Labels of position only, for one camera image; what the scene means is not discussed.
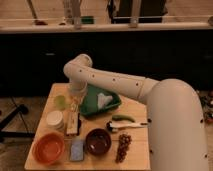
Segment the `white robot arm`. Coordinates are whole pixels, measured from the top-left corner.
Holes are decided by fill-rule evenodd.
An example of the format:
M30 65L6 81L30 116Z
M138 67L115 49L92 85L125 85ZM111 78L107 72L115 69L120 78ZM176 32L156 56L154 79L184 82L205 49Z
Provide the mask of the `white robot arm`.
M66 63L63 72L72 93L92 84L147 107L151 171L209 171L202 106L188 83L97 70L86 54Z

